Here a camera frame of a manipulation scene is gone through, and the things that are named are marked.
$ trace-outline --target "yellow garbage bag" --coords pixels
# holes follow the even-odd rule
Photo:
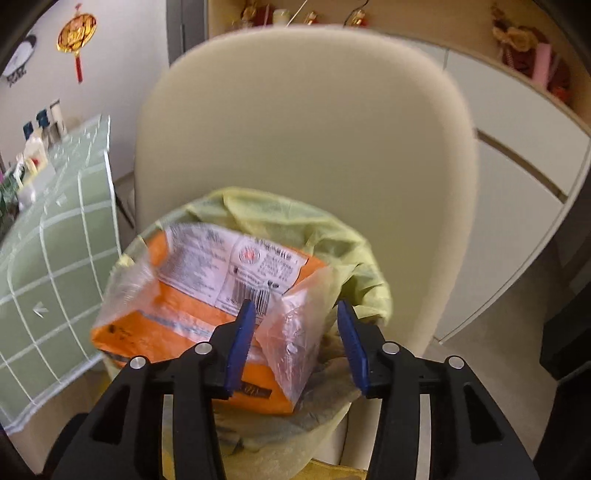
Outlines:
[[[331,214],[305,203],[242,188],[217,190],[165,215],[140,234],[115,265],[121,277],[147,251],[146,242],[174,223],[214,223],[292,247],[337,272],[340,299],[360,319],[383,326],[391,295],[367,240]],[[227,404],[214,407],[226,474],[233,479],[288,480],[302,470],[359,397],[336,329],[336,309],[325,320],[317,367],[293,414],[264,415]],[[171,398],[165,399],[163,449],[172,451]]]

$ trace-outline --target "plastic bag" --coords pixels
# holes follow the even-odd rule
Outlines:
[[[273,357],[269,362],[253,341],[241,387],[228,401],[260,413],[291,413],[340,291],[333,270],[314,257],[209,223],[169,225],[148,241],[148,250],[150,256],[109,286],[93,327],[95,346],[120,363],[135,355],[152,362],[175,358],[209,340],[217,325],[233,321],[244,300],[252,300],[258,322],[266,324],[271,315],[272,336],[264,338],[272,339],[265,346]]]
[[[255,332],[275,380],[295,405],[316,366],[325,319],[340,293],[332,267],[312,273],[282,296]]]

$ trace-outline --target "chair backrest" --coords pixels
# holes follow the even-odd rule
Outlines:
[[[368,238],[392,290],[385,336],[421,354],[465,254],[476,159],[458,89],[400,42],[331,27],[234,33],[180,58],[146,101],[137,223],[226,186],[320,207]]]

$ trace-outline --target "blue bottle cap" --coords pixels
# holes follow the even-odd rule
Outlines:
[[[29,140],[29,137],[33,134],[33,130],[35,130],[33,128],[33,122],[27,122],[23,128],[22,131],[25,134],[25,140]]]
[[[37,122],[39,122],[39,126],[49,127],[49,119],[47,118],[47,110],[43,109],[37,114]]]

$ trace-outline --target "grid pattern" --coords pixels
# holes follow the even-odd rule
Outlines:
[[[109,131],[109,118],[97,117],[50,150],[56,176],[0,250],[0,423],[9,434],[100,360],[90,328],[121,254]]]

